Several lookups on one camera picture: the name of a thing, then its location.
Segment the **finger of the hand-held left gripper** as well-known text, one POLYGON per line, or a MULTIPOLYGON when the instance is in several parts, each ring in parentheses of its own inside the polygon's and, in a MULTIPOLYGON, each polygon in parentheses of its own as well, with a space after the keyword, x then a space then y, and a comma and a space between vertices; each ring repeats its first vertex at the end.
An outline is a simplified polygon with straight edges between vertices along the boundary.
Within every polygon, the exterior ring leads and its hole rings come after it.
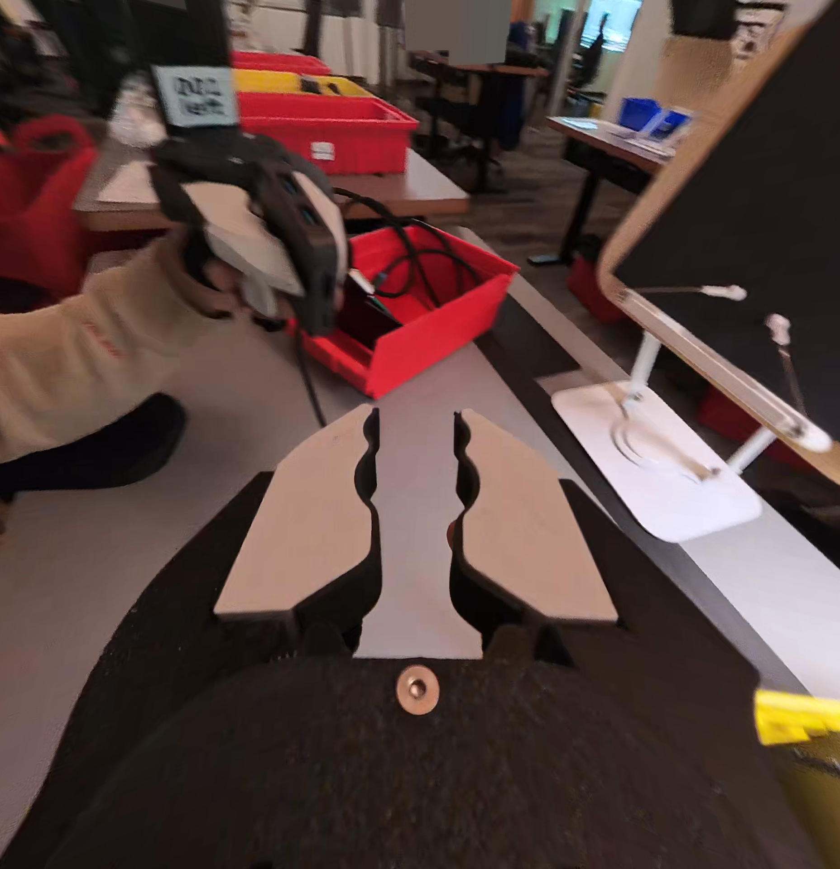
POLYGON ((349 236, 340 207, 327 176, 320 169, 308 170, 308 198, 333 235, 337 249, 337 274, 346 276, 349 270, 349 236))
POLYGON ((303 297, 304 289, 284 243, 269 233, 236 186, 201 184, 202 234, 220 260, 241 274, 240 295, 262 318, 278 318, 280 295, 303 297))

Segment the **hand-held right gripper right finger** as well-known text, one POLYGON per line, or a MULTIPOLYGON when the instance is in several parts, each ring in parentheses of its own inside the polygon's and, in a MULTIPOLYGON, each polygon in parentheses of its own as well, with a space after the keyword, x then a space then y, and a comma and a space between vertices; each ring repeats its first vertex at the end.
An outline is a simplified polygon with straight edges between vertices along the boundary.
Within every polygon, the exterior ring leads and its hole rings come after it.
POLYGON ((619 614, 556 470, 475 410, 455 415, 454 608, 483 640, 505 625, 615 626, 619 614))

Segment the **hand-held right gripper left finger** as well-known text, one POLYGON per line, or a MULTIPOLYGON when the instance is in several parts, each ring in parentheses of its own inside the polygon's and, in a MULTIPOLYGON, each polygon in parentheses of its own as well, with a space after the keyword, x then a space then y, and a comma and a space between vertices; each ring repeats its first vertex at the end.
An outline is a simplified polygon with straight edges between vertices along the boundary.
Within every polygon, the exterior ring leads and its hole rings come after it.
POLYGON ((382 592, 377 407, 312 434, 275 468, 213 613, 273 620, 292 637, 318 622, 348 635, 382 592))

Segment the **black port hub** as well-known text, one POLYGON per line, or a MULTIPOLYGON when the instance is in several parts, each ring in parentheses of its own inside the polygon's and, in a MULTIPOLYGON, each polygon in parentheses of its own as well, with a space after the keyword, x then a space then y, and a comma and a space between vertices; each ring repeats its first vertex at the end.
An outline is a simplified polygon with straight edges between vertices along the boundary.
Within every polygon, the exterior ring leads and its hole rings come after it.
POLYGON ((315 337, 336 325, 339 293, 346 276, 337 274, 333 235, 308 198, 308 170, 300 162, 266 160, 258 164, 251 201, 269 233, 281 240, 294 263, 304 289, 293 297, 302 329, 315 337))

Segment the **red plastic bin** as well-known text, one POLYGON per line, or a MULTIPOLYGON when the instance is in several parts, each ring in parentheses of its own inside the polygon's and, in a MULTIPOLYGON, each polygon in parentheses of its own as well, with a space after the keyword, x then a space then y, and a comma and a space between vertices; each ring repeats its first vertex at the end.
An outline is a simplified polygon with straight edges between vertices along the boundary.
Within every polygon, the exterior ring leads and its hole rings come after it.
POLYGON ((370 285, 346 293, 340 321, 302 336, 307 355, 362 395, 379 399, 488 332, 520 268, 476 244, 416 222, 352 239, 355 270, 370 285))
POLYGON ((285 72, 308 76, 329 76, 331 68, 317 57, 297 52, 233 50, 231 65, 238 70, 285 72))

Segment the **yellow plastic bin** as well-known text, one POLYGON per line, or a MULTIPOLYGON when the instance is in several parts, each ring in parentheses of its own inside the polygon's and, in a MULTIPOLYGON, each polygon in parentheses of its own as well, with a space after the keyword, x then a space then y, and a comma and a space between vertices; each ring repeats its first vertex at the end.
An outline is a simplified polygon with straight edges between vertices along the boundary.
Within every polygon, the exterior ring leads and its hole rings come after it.
POLYGON ((759 690, 754 721, 795 817, 840 868, 840 701, 759 690))
POLYGON ((329 95, 353 98, 374 96, 345 77, 311 75, 292 71, 233 69, 236 91, 256 94, 329 95))

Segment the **person's left forearm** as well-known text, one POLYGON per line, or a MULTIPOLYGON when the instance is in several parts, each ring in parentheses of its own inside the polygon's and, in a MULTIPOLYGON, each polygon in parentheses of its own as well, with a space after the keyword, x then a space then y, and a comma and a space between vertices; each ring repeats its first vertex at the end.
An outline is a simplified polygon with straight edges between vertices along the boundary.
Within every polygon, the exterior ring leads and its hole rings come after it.
POLYGON ((0 315, 0 464, 65 446, 138 407, 216 320, 184 270, 181 234, 155 240, 50 307, 0 315))

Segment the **person's left hand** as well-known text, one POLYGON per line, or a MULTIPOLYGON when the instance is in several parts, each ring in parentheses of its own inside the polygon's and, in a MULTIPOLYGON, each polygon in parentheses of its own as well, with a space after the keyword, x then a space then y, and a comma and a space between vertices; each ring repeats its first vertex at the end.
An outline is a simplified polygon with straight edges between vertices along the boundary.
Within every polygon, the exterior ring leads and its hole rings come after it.
POLYGON ((179 271, 189 303, 210 319, 250 316, 241 294, 243 275, 217 257, 198 229, 183 229, 176 242, 179 271))

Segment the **red bin with white label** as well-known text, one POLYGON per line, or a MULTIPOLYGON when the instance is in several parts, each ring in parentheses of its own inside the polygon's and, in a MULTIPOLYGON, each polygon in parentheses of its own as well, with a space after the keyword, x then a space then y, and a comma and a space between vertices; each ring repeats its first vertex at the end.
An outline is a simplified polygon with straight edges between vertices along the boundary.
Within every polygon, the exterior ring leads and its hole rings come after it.
POLYGON ((330 176, 401 175, 418 121, 375 96, 238 95, 240 125, 330 176))

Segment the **white and wooden stand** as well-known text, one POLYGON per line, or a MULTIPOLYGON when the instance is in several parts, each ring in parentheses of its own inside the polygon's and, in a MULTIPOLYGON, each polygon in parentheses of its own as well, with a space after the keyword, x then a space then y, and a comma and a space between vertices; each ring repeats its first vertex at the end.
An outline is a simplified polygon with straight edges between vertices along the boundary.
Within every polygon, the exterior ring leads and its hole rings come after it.
MULTIPOLYGON (((719 90, 827 3, 792 26, 785 21, 789 2, 668 2, 660 103, 693 113, 685 129, 661 143, 670 160, 719 90)), ((559 417, 653 537, 684 542, 757 519, 761 501, 743 482, 744 470, 774 442, 796 452, 605 298, 643 332, 630 376, 556 393, 559 417)))

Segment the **red bag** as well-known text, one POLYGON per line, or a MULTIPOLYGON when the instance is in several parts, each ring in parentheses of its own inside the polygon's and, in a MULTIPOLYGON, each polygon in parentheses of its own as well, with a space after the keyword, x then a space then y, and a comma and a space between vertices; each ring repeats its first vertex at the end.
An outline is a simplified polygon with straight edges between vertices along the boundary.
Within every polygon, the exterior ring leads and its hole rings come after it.
POLYGON ((98 151, 86 128, 47 115, 14 129, 0 154, 0 279, 62 300, 78 292, 95 243, 74 203, 98 151))

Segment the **brown-edged desk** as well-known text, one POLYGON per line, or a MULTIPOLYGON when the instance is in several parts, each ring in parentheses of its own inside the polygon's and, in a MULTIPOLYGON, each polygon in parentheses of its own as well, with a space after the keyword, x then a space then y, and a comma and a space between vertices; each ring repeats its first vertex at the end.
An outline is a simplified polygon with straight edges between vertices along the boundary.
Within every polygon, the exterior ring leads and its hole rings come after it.
POLYGON ((533 255, 528 263, 533 267, 569 266, 601 183, 606 181, 639 195, 667 165, 670 156, 653 143, 639 140, 631 129, 598 119, 549 116, 546 123, 564 137, 562 158, 582 169, 586 176, 557 252, 533 255))

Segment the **blue bin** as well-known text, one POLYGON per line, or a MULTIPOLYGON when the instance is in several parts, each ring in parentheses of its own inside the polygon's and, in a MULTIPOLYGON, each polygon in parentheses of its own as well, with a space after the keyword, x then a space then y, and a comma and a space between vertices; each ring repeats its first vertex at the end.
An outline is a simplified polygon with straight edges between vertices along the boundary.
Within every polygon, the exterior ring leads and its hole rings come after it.
POLYGON ((665 106, 643 97, 628 97, 621 103, 617 125, 631 137, 664 143, 686 128, 693 117, 690 110, 665 106))

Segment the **black tablet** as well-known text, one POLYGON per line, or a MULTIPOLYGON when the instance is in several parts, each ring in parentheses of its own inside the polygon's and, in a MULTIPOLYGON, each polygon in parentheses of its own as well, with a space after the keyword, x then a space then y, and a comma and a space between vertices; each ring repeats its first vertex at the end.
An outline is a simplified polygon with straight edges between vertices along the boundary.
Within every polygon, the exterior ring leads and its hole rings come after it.
POLYGON ((840 2, 719 90, 610 238, 598 280, 840 485, 840 2))

